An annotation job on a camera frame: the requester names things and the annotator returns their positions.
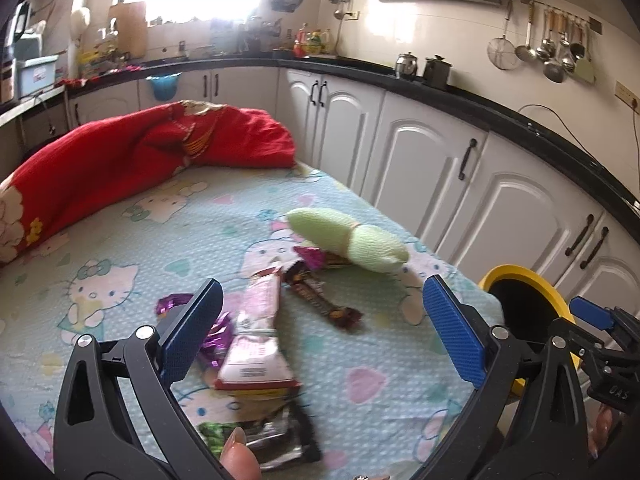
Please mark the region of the person's right hand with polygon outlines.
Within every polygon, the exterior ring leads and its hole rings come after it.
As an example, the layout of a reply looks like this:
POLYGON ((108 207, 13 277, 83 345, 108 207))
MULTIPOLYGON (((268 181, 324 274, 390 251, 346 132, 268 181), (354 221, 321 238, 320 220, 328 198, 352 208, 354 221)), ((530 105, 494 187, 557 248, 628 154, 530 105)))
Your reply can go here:
POLYGON ((588 434, 588 450, 594 460, 599 458, 600 452, 608 445, 612 431, 624 422, 625 418, 624 413, 608 405, 600 405, 596 421, 588 434))

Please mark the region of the person's left hand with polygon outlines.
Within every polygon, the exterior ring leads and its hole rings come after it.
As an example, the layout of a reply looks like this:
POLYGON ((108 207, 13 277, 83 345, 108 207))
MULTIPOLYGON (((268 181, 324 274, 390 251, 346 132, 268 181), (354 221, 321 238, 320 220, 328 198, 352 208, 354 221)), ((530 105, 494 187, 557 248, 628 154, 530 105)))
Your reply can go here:
POLYGON ((262 471, 254 453, 246 445, 241 427, 233 429, 220 454, 221 465, 234 480, 260 480, 262 471))

